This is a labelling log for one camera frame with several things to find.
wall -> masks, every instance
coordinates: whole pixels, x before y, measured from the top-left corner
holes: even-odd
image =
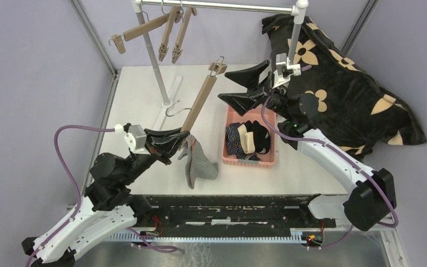
[[[76,202],[53,134],[97,126],[110,79],[69,1],[0,1],[0,267],[23,266],[21,241]],[[81,183],[95,135],[68,130],[60,140]]]
[[[235,0],[224,1],[268,6],[292,6],[295,0]],[[340,47],[346,34],[351,30],[366,0],[310,0],[307,15],[330,36]],[[149,66],[150,59],[142,37],[125,42],[127,52],[119,54],[108,40],[114,34],[138,26],[138,20],[130,0],[82,0],[89,18],[106,46],[117,68],[123,66]],[[150,19],[162,15],[160,6],[144,6]],[[182,48],[183,55],[176,64],[210,64],[219,55],[225,56],[228,64],[258,63],[270,55],[269,40],[261,34],[261,19],[270,13],[199,9],[197,17],[191,17]],[[174,25],[168,47],[170,50],[162,65],[170,65],[172,49],[181,22]],[[152,32],[153,47],[158,48],[165,26]]]
[[[415,111],[427,134],[427,1],[380,1],[349,57]],[[427,266],[427,144],[378,146],[367,158],[395,177],[398,233],[410,266]]]

laundry basket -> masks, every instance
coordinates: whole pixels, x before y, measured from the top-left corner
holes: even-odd
[[[239,160],[236,158],[236,155],[228,155],[227,148],[226,148],[226,137],[225,137],[225,131],[224,131],[224,149],[222,152],[222,159],[224,161],[224,164],[229,165],[240,165],[240,166],[247,166],[247,167],[256,167],[256,168],[263,168],[263,169],[269,169],[276,163],[276,140],[274,132],[272,132],[264,123],[261,117],[261,108],[262,105],[255,108],[254,110],[250,110],[247,114],[243,115],[242,117],[238,115],[230,106],[228,107],[227,112],[227,119],[225,122],[225,128],[234,122],[244,123],[246,121],[258,121],[261,125],[266,127],[266,129],[269,130],[269,135],[271,136],[271,149],[269,149],[269,152],[266,154],[258,154],[256,155],[261,159],[261,161],[255,161],[255,160]],[[270,111],[266,109],[266,112],[264,113],[267,121],[271,125],[276,125],[276,114],[273,111]]]

black blanket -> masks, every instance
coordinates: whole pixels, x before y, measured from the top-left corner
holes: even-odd
[[[262,32],[271,40],[271,58],[288,53],[293,17],[267,17],[262,25]],[[317,128],[354,158],[361,160],[372,153],[379,140],[390,145],[426,143],[411,108],[344,57],[309,17],[300,32],[296,63],[311,65],[311,69],[291,78],[287,94],[313,93],[318,97]]]

